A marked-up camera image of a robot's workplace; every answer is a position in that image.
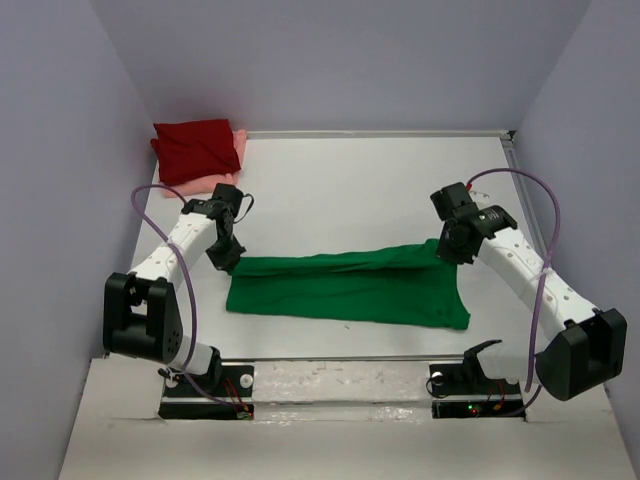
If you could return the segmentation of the green t-shirt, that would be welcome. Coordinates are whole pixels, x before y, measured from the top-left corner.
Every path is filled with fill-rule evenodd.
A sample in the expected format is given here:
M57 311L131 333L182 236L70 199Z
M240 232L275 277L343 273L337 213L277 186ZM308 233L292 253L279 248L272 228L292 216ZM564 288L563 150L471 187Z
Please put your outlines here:
M437 242L306 257L246 257L231 274L229 312L464 331L457 268Z

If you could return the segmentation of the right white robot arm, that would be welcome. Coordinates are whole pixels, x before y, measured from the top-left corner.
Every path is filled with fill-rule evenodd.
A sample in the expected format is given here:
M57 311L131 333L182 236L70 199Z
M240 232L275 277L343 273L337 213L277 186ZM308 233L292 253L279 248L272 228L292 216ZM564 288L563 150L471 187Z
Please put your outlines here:
M487 265L533 315L527 346L493 339L464 352L460 379L468 390L511 380L567 401L621 374L627 322L617 309L602 310L578 294L545 265L504 208L481 202L463 183L436 191L431 201L443 223L437 256Z

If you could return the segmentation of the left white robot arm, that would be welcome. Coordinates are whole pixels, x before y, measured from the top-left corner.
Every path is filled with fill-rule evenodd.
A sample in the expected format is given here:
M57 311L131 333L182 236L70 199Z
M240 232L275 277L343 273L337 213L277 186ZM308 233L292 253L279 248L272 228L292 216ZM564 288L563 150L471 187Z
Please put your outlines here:
M132 192L132 204L161 243L129 272L113 273L106 280L103 346L109 353L161 364L198 394L209 395L220 386L222 360L218 349L197 341L190 269L205 255L216 270L233 272L246 252L234 225L242 202L253 196L228 184L217 185L207 199L178 195L180 215L164 233L137 204L141 190Z

